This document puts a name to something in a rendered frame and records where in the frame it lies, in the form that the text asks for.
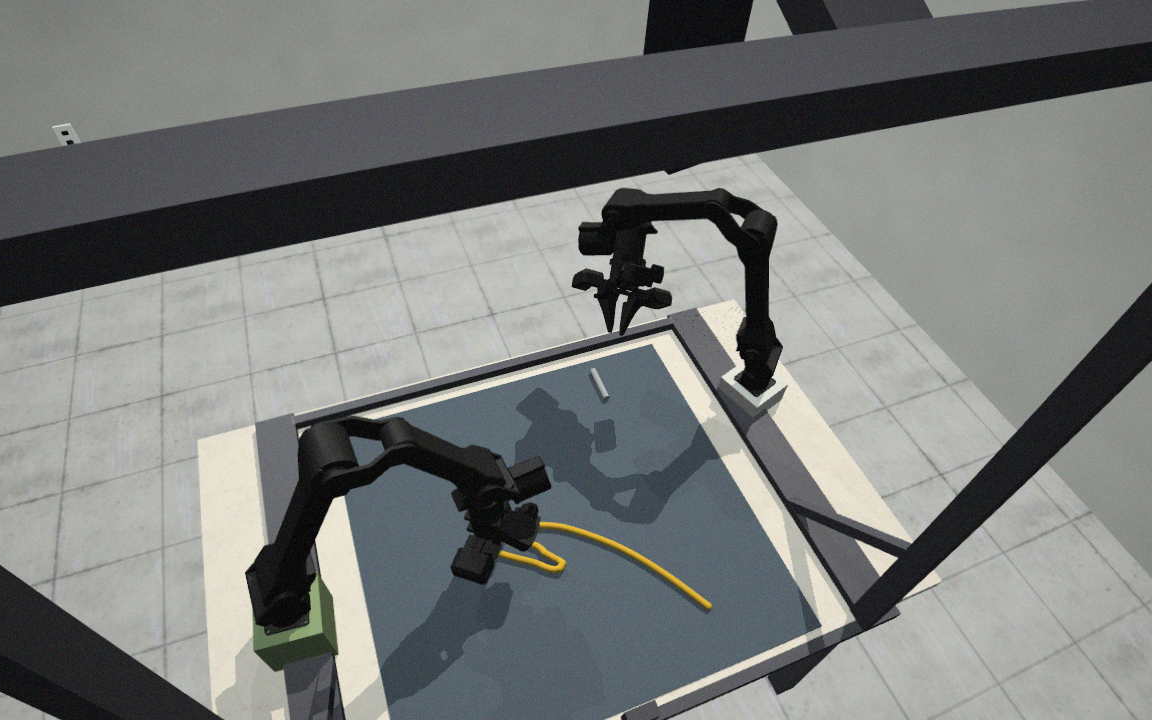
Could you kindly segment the yellow rope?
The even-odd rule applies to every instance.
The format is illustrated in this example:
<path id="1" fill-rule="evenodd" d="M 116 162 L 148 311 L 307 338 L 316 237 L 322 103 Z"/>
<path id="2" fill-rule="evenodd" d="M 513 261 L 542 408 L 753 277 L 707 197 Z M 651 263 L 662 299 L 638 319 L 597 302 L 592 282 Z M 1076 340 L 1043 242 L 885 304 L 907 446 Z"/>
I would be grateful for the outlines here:
<path id="1" fill-rule="evenodd" d="M 673 577 L 673 575 L 670 575 L 668 571 L 664 570 L 662 568 L 659 568 L 659 566 L 655 564 L 655 562 L 652 562 L 643 558 L 641 553 L 636 553 L 634 550 L 628 550 L 626 546 L 623 546 L 623 544 L 616 541 L 609 541 L 609 539 L 602 536 L 596 536 L 594 533 L 588 532 L 588 530 L 582 530 L 576 526 L 570 526 L 559 523 L 550 523 L 550 521 L 539 521 L 539 523 L 540 523 L 539 529 L 564 530 L 564 532 L 570 532 L 576 536 L 585 537 L 588 539 L 591 539 L 591 541 L 602 543 L 605 544 L 605 546 L 609 546 L 613 550 L 617 550 L 622 553 L 626 553 L 628 558 L 635 559 L 637 560 L 637 562 L 643 562 L 643 564 L 645 564 L 646 568 L 657 571 L 657 574 L 659 574 L 660 577 L 668 579 L 668 582 L 670 582 L 673 585 L 676 585 L 676 588 L 679 588 L 680 591 L 684 591 L 685 594 L 689 594 L 692 598 L 692 600 L 695 600 L 696 602 L 700 602 L 704 609 L 707 611 L 712 609 L 712 605 L 710 605 L 707 600 L 704 600 L 704 598 L 700 594 L 692 591 L 692 589 L 689 588 L 689 585 L 685 585 L 684 582 L 680 582 L 680 579 Z M 530 548 L 538 550 L 541 553 L 541 556 L 550 559 L 550 561 L 558 562 L 558 566 L 545 564 L 545 562 L 524 556 L 518 556 L 515 555 L 515 553 L 508 553 L 506 551 L 500 551 L 498 558 L 511 560 L 515 562 L 522 562 L 522 564 L 531 564 L 535 566 L 535 568 L 539 568 L 544 571 L 550 571 L 550 573 L 559 573 L 564 570 L 567 562 L 563 559 L 554 555 L 554 553 L 550 553 L 550 551 L 545 550 L 545 547 L 543 547 L 541 544 L 539 544 L 538 541 L 532 543 Z"/>

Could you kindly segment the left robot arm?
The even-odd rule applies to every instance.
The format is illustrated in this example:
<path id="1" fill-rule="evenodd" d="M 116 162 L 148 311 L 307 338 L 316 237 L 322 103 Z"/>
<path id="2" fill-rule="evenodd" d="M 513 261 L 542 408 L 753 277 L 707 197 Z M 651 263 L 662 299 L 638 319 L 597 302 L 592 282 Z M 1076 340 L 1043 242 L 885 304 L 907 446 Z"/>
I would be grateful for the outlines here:
<path id="1" fill-rule="evenodd" d="M 468 509 L 477 521 L 499 518 L 505 509 L 503 501 L 513 498 L 518 503 L 550 488 L 540 456 L 507 468 L 503 457 L 488 448 L 476 445 L 461 448 L 412 427 L 401 416 L 382 420 L 342 416 L 314 425 L 317 427 L 306 429 L 300 435 L 300 480 L 276 541 L 264 544 L 244 571 L 255 623 L 264 626 L 266 635 L 310 623 L 308 592 L 317 575 L 311 548 L 333 498 L 347 495 L 349 488 L 369 486 L 389 468 L 406 464 L 450 480 L 457 487 L 450 495 L 458 511 Z M 378 439 L 384 447 L 382 454 L 367 465 L 358 467 L 349 442 L 351 435 Z M 515 511 L 508 503 L 492 543 L 500 546 L 500 541 L 505 541 L 522 552 L 529 550 L 540 526 L 538 511 L 536 503 L 524 503 Z"/>

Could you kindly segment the blue-grey mat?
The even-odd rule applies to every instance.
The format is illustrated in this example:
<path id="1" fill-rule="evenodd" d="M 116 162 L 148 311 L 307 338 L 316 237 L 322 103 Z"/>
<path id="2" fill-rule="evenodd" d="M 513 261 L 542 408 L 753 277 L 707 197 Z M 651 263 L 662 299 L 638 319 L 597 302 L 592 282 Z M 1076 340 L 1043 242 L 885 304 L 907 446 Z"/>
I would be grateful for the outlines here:
<path id="1" fill-rule="evenodd" d="M 454 577 L 456 487 L 389 468 L 346 506 L 391 720 L 604 720 L 820 628 L 653 344 L 392 416 L 507 468 L 540 456 L 550 488 L 513 511 L 623 544 L 712 609 L 564 530 L 535 538 L 563 571 Z"/>

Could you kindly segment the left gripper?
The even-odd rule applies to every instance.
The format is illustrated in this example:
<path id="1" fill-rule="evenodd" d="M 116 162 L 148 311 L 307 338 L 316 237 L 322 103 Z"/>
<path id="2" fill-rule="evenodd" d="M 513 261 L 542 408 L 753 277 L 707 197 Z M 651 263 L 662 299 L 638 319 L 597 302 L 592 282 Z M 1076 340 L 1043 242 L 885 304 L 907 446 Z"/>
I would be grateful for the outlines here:
<path id="1" fill-rule="evenodd" d="M 458 548 L 454 560 L 450 564 L 450 571 L 454 577 L 460 577 L 468 579 L 468 582 L 475 582 L 477 584 L 486 584 L 488 582 L 490 575 L 494 568 L 494 560 L 502 548 L 502 544 L 493 544 L 492 538 L 494 536 L 494 530 L 498 530 L 500 521 L 505 518 L 506 507 L 509 502 L 505 502 L 503 511 L 500 511 L 500 516 L 493 521 L 477 521 L 473 520 L 470 514 L 465 514 L 465 520 L 468 521 L 467 530 L 473 533 L 473 536 L 468 536 L 465 547 Z M 472 523 L 470 523 L 472 521 Z M 479 539 L 479 541 L 477 541 Z"/>

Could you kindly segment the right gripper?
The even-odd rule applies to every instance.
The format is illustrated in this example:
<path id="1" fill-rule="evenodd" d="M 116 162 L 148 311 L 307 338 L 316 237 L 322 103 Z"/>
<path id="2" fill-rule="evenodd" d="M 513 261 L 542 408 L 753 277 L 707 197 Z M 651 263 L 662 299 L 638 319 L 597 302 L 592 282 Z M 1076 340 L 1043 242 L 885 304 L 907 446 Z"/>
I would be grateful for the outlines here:
<path id="1" fill-rule="evenodd" d="M 613 331 L 614 309 L 616 309 L 616 302 L 617 297 L 620 297 L 620 293 L 628 296 L 626 304 L 622 305 L 620 336 L 626 334 L 628 324 L 631 323 L 634 314 L 637 313 L 637 309 L 639 309 L 639 306 L 662 309 L 662 306 L 670 306 L 672 304 L 672 295 L 669 291 L 659 290 L 657 287 L 652 288 L 652 290 L 639 291 L 639 286 L 643 285 L 634 285 L 626 281 L 626 279 L 622 279 L 622 281 L 614 281 L 614 274 L 616 274 L 617 265 L 620 265 L 622 258 L 626 258 L 626 255 L 630 256 L 630 263 L 639 263 L 639 259 L 643 259 L 643 253 L 634 250 L 614 250 L 613 258 L 609 263 L 611 276 L 607 281 L 605 281 L 602 272 L 594 272 L 594 270 L 582 270 L 582 272 L 573 275 L 573 288 L 576 288 L 576 290 L 586 291 L 589 288 L 596 287 L 594 300 L 598 300 L 600 306 L 602 306 L 605 327 L 607 327 L 608 333 Z M 620 288 L 620 290 L 617 290 L 617 288 Z"/>

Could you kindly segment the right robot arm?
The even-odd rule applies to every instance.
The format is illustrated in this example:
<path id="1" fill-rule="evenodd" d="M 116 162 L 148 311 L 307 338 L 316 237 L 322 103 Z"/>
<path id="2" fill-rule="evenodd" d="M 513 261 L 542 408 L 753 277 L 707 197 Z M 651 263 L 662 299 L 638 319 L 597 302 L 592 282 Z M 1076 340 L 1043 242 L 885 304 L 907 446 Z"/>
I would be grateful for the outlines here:
<path id="1" fill-rule="evenodd" d="M 741 227 L 732 214 L 745 219 Z M 753 200 L 740 199 L 723 188 L 680 194 L 646 194 L 620 188 L 605 202 L 602 222 L 579 225 L 579 252 L 596 256 L 627 249 L 644 253 L 646 234 L 658 233 L 652 222 L 695 219 L 717 223 L 723 240 L 736 247 L 738 259 L 745 266 L 746 318 L 742 316 L 736 334 L 736 353 L 741 359 L 744 357 L 745 367 L 744 374 L 740 372 L 733 379 L 758 397 L 776 384 L 772 376 L 783 348 L 770 318 L 770 258 L 778 225 L 771 211 L 759 209 Z M 628 263 L 630 256 L 626 255 L 617 265 L 614 281 L 626 279 L 646 287 L 664 281 L 664 266 L 653 264 L 647 268 L 643 259 Z"/>

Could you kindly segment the grey metal cylinder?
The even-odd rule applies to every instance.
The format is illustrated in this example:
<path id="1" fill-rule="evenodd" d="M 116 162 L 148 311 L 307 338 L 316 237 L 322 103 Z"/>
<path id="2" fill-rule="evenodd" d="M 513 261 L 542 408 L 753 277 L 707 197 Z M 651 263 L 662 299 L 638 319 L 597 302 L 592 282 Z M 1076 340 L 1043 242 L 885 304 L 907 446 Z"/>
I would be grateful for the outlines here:
<path id="1" fill-rule="evenodd" d="M 596 373 L 596 369 L 594 367 L 591 369 L 590 373 L 591 373 L 591 376 L 593 376 L 593 379 L 594 379 L 594 382 L 596 382 L 596 387 L 598 387 L 598 389 L 600 391 L 600 393 L 602 393 L 602 400 L 608 400 L 609 395 L 608 395 L 607 391 L 605 391 L 605 387 L 602 386 L 602 379 L 600 379 L 600 377 L 598 376 L 598 373 Z"/>

